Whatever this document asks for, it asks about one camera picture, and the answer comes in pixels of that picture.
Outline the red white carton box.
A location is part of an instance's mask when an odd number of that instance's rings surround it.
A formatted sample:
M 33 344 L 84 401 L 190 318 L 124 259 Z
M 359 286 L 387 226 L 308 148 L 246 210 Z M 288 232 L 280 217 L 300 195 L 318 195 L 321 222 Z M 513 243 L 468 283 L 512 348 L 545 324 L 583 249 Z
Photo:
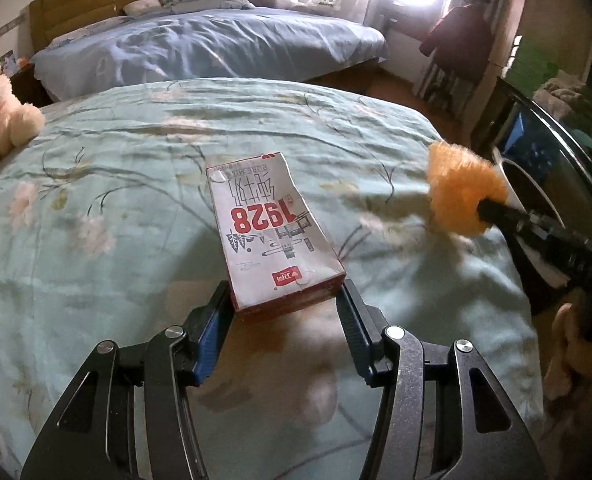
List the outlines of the red white carton box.
M 206 177 L 233 306 L 242 320 L 271 320 L 337 294 L 345 268 L 282 153 L 211 166 Z

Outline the white round trash bin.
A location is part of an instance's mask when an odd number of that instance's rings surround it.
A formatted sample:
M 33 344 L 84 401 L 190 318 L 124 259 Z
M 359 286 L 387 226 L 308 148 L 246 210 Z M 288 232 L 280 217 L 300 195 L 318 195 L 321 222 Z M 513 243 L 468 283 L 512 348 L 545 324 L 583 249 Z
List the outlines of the white round trash bin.
M 562 222 L 553 203 L 526 170 L 499 157 L 495 163 L 507 197 L 485 198 L 479 218 L 517 240 L 527 267 L 554 288 L 580 285 L 592 273 L 592 242 Z

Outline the hanging dark coat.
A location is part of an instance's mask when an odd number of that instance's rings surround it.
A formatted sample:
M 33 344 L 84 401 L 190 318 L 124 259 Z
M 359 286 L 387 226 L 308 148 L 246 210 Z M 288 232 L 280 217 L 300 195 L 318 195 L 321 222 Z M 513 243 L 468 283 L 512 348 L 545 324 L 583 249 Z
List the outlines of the hanging dark coat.
M 433 26 L 419 46 L 422 55 L 433 56 L 440 70 L 479 84 L 493 47 L 493 34 L 482 6 L 454 6 Z

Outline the blue bed duvet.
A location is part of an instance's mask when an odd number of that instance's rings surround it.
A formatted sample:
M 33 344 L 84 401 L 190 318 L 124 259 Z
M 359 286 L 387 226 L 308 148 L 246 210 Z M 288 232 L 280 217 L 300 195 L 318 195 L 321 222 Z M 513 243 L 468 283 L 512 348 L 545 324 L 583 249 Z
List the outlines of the blue bed duvet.
M 388 54 L 377 29 L 270 8 L 117 16 L 53 39 L 31 58 L 57 101 L 196 78 L 305 82 Z

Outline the dark wooden nightstand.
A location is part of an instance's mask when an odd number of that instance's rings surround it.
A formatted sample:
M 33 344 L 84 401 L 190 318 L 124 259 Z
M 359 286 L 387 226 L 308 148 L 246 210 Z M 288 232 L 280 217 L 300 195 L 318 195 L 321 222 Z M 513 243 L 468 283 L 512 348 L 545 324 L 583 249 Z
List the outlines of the dark wooden nightstand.
M 11 76 L 10 81 L 14 96 L 22 104 L 29 103 L 36 107 L 44 107 L 53 103 L 46 88 L 34 76 L 34 66 L 31 63 L 20 68 Z

